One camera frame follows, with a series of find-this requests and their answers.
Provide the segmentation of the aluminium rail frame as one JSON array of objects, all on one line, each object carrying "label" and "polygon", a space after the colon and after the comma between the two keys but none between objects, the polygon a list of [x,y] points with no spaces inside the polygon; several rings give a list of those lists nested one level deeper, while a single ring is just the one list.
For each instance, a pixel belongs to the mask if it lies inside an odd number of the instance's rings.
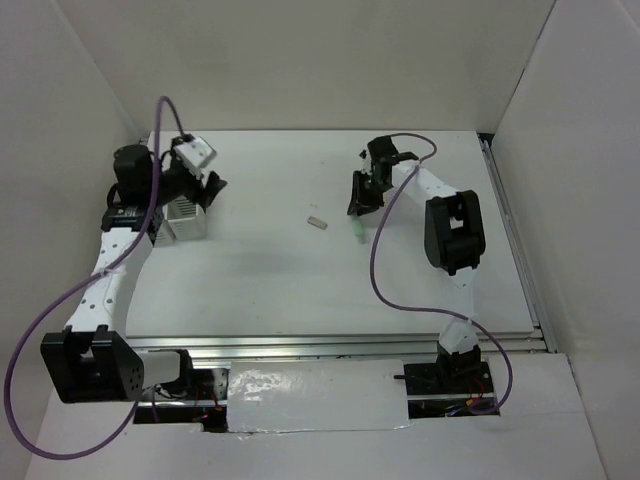
[{"label": "aluminium rail frame", "polygon": [[[487,249],[469,287],[433,268],[423,247],[422,208],[402,196],[382,231],[376,278],[403,306],[475,318],[495,336],[487,352],[539,353],[547,345],[538,308],[505,225],[477,135],[422,132],[438,151],[427,170],[480,199]],[[381,216],[346,210],[351,175],[369,131],[208,131],[213,169],[228,184],[207,212],[205,239],[156,249],[129,309],[137,348],[185,348],[200,362],[240,357],[431,353],[449,317],[394,310],[374,294],[369,256]],[[309,216],[324,220],[318,229]]]}]

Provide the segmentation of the green highlighter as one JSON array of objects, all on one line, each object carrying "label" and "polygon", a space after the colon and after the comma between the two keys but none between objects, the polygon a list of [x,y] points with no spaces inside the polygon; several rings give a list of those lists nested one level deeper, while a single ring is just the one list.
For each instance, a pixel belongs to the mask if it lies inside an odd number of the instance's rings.
[{"label": "green highlighter", "polygon": [[360,244],[365,244],[366,243],[366,232],[365,232],[365,229],[364,229],[362,223],[360,222],[359,218],[357,216],[351,216],[350,217],[350,222],[351,222],[353,233],[354,233],[354,236],[355,236],[356,240]]}]

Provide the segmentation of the white slatted organizer container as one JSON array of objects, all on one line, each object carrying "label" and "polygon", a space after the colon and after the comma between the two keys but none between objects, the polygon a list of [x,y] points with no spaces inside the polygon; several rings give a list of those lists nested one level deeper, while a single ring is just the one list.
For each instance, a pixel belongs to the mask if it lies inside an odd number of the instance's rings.
[{"label": "white slatted organizer container", "polygon": [[207,218],[203,208],[185,197],[178,197],[162,207],[163,221],[159,227],[156,248],[176,242],[202,240],[207,236]]}]

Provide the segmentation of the grey eraser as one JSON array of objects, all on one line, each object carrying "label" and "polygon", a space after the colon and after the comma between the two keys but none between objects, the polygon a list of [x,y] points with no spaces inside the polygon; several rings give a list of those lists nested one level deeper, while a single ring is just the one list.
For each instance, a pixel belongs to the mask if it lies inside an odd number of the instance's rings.
[{"label": "grey eraser", "polygon": [[307,223],[321,230],[325,230],[328,227],[328,224],[319,218],[314,216],[309,216],[307,219]]}]

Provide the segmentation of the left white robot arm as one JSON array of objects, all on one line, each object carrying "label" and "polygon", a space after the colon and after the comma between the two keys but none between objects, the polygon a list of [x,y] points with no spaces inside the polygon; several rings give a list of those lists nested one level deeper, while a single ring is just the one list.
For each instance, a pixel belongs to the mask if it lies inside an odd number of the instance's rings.
[{"label": "left white robot arm", "polygon": [[226,186],[208,170],[215,150],[201,137],[172,139],[153,176],[151,151],[128,145],[114,154],[117,181],[101,221],[93,281],[64,329],[44,336],[40,351],[66,404],[134,401],[157,384],[176,399],[196,390],[197,374],[180,350],[138,353],[126,322],[144,263],[157,246],[205,238],[205,213]]}]

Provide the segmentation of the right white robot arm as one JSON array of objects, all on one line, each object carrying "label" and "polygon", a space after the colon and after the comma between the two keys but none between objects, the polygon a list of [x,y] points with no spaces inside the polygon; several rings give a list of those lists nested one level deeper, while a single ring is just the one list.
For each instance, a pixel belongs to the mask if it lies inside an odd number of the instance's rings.
[{"label": "right white robot arm", "polygon": [[347,215],[360,218],[383,211],[374,233],[369,256],[369,280],[376,297],[386,306],[403,312],[440,314],[451,318],[437,343],[436,379],[448,392],[460,391],[481,368],[477,333],[481,330],[469,316],[438,307],[413,307],[394,303],[384,296],[376,278],[377,251],[392,208],[403,193],[423,205],[423,247],[430,265],[446,274],[454,285],[466,288],[486,251],[486,238],[477,193],[456,190],[429,171],[424,162],[435,156],[436,143],[419,134],[406,138],[425,141],[432,151],[423,157],[401,152],[394,144],[400,133],[378,136],[367,143],[360,157],[361,169],[353,172]]}]

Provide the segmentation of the shiny white cover sheet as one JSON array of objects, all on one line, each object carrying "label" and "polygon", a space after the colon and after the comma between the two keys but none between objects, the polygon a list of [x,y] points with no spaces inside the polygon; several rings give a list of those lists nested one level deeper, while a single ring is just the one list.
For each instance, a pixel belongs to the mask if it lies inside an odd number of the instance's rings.
[{"label": "shiny white cover sheet", "polygon": [[410,425],[399,360],[234,362],[227,423],[234,433],[378,431]]}]

